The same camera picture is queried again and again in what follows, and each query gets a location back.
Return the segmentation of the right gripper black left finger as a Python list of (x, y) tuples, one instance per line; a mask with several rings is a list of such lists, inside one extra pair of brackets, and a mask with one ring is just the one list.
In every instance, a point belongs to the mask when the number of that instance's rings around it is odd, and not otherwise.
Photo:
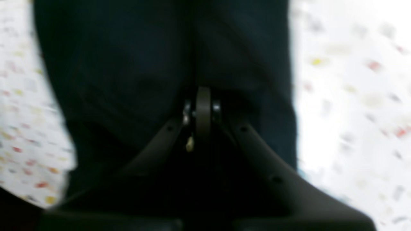
[(182, 231), (172, 199), (185, 165), (204, 155), (204, 87), (184, 102), (140, 153), (115, 174), (45, 212), (40, 231)]

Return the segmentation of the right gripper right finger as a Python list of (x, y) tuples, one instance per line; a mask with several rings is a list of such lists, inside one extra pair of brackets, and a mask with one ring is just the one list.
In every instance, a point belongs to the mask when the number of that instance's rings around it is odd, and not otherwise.
[(328, 196), (302, 179), (258, 135), (243, 117), (230, 112), (221, 119), (221, 104), (204, 88), (205, 136), (210, 138), (211, 122), (227, 124), (229, 134), (246, 163), (270, 196), (285, 209), (286, 215), (245, 218), (236, 222), (240, 231), (374, 231), (373, 221), (365, 214)]

